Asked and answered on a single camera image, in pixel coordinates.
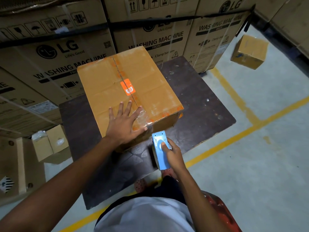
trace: qr code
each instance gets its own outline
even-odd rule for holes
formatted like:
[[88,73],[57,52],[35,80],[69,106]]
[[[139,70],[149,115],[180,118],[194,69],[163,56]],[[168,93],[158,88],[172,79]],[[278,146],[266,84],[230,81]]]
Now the qr code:
[[111,41],[104,42],[105,49],[111,47]]

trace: dark shorts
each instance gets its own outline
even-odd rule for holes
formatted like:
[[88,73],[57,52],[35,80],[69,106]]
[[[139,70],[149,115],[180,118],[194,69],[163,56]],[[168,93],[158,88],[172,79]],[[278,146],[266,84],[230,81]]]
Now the dark shorts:
[[161,186],[157,188],[147,188],[145,191],[141,193],[137,193],[135,195],[125,196],[118,199],[116,202],[112,203],[98,218],[96,224],[107,214],[110,210],[114,207],[137,197],[162,197],[162,198],[169,198],[175,199],[183,204],[186,205],[186,201],[184,200],[183,194],[180,190],[179,183],[176,179],[172,178],[171,176],[166,176],[163,178]]

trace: white shirt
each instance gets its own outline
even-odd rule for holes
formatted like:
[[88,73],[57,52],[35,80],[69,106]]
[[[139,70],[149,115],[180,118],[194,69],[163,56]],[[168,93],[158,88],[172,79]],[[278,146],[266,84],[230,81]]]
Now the white shirt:
[[94,231],[193,232],[194,228],[185,204],[175,199],[137,197],[110,210]]

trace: left hand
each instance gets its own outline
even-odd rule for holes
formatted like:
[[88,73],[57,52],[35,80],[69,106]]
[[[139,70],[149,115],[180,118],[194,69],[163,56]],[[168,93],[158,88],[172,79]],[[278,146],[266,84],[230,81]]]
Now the left hand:
[[116,140],[119,145],[132,141],[138,135],[147,130],[147,127],[142,127],[135,131],[132,130],[133,122],[142,111],[142,107],[140,106],[131,116],[129,116],[131,106],[132,101],[130,100],[127,108],[123,111],[123,102],[121,102],[116,117],[114,117],[113,109],[111,107],[108,109],[109,124],[106,130],[106,137]]

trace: right hand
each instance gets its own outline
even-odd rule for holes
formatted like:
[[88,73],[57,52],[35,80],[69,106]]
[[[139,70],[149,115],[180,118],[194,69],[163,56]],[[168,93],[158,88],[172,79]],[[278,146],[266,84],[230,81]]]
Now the right hand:
[[161,148],[168,158],[168,163],[175,171],[175,173],[180,173],[184,170],[187,170],[186,165],[183,161],[180,148],[168,138],[168,143],[171,145],[172,149],[170,150],[164,142],[161,143]]

